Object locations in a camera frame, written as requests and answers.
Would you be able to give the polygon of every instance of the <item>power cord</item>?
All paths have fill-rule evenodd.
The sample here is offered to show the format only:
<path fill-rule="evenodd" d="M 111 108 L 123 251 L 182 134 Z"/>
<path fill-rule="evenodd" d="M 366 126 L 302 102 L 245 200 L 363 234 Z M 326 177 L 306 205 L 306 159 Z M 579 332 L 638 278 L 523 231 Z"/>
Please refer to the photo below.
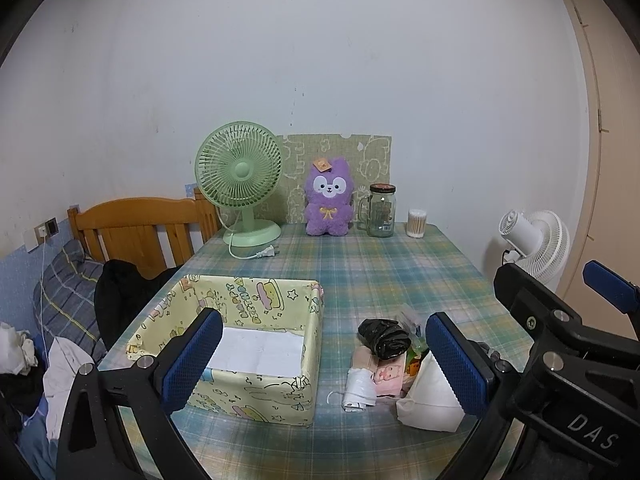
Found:
<path fill-rule="evenodd" d="M 218 220 L 220 220 L 220 223 L 222 224 L 222 227 L 224 227 L 227 231 L 229 231 L 231 233 L 231 236 L 229 237 L 229 254 L 231 254 L 231 256 L 233 256 L 236 260 L 255 260 L 256 258 L 264 258 L 265 256 L 275 256 L 276 254 L 280 253 L 280 250 L 279 250 L 278 246 L 270 245 L 266 249 L 263 249 L 263 250 L 255 253 L 255 254 L 252 254 L 252 256 L 236 256 L 231 251 L 231 246 L 232 246 L 232 243 L 234 241 L 234 234 L 236 234 L 237 231 L 234 231 L 232 228 L 230 228 L 229 226 L 227 226 L 224 223 L 224 221 L 222 220 L 222 215 L 220 214 L 220 208 L 217 207 L 217 206 L 216 206 L 216 213 L 218 214 Z M 238 214 L 236 215 L 236 221 L 234 222 L 234 225 L 236 225 L 236 223 L 238 223 L 238 218 L 240 217 L 240 213 L 241 212 L 238 211 Z"/>
<path fill-rule="evenodd" d="M 42 343 L 44 345 L 43 357 L 49 367 L 49 356 L 47 355 L 47 340 L 44 339 L 44 322 L 42 321 L 42 297 L 44 296 L 44 261 L 45 250 L 47 248 L 47 238 L 42 241 L 42 272 L 40 273 L 40 334 L 42 335 Z"/>

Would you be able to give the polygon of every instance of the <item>white paper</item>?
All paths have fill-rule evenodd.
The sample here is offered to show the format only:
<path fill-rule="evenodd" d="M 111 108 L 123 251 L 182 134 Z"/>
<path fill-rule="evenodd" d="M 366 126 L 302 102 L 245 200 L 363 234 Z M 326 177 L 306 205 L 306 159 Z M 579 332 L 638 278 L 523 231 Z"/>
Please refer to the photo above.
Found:
<path fill-rule="evenodd" d="M 249 374 L 297 377 L 305 338 L 291 332 L 224 327 L 207 367 Z"/>
<path fill-rule="evenodd" d="M 409 393 L 396 402 L 396 408 L 400 422 L 422 430 L 454 432 L 465 416 L 433 353 L 424 358 Z"/>

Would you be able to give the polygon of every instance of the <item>fan base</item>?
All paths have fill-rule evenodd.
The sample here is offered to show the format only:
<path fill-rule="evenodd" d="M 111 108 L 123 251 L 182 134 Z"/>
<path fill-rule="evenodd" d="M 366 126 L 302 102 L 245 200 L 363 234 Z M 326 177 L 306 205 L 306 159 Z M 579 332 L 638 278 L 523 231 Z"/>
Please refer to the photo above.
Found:
<path fill-rule="evenodd" d="M 233 226 L 233 247 L 254 247 L 273 242 L 280 236 L 280 226 L 271 220 L 255 219 L 255 225 L 251 231 L 244 231 L 242 222 L 236 222 Z M 225 244 L 229 244 L 231 231 L 227 231 L 222 237 Z"/>

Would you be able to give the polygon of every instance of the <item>door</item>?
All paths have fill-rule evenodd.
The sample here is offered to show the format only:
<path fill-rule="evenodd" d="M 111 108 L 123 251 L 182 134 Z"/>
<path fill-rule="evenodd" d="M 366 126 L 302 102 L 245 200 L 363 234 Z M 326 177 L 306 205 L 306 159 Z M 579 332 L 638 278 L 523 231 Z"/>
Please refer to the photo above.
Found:
<path fill-rule="evenodd" d="M 640 283 L 640 54 L 602 0 L 565 0 L 587 78 L 590 166 L 572 253 L 558 295 L 584 324 L 636 338 L 627 316 L 582 282 L 598 260 Z"/>

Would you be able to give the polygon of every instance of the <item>door frame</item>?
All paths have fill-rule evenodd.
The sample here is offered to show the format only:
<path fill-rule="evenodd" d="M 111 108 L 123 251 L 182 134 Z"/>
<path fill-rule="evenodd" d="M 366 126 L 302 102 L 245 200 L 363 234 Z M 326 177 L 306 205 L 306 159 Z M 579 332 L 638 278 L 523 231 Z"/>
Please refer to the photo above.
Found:
<path fill-rule="evenodd" d="M 596 79 L 595 66 L 589 41 L 584 33 L 584 28 L 580 21 L 580 14 L 574 6 L 573 0 L 563 0 L 566 10 L 571 18 L 574 26 L 575 37 L 578 40 L 580 49 L 580 57 L 582 58 L 582 66 L 584 69 L 584 78 L 587 85 L 587 103 L 589 117 L 589 156 L 587 165 L 587 179 L 584 186 L 584 199 L 582 200 L 582 209 L 578 226 L 575 230 L 574 243 L 569 251 L 564 271 L 560 277 L 560 282 L 556 288 L 556 294 L 560 298 L 564 298 L 569 290 L 571 282 L 577 273 L 581 273 L 578 269 L 580 258 L 584 251 L 584 245 L 587 241 L 591 218 L 593 217 L 593 207 L 596 199 L 596 190 L 598 189 L 598 177 L 600 174 L 600 97 L 598 95 L 598 81 Z"/>

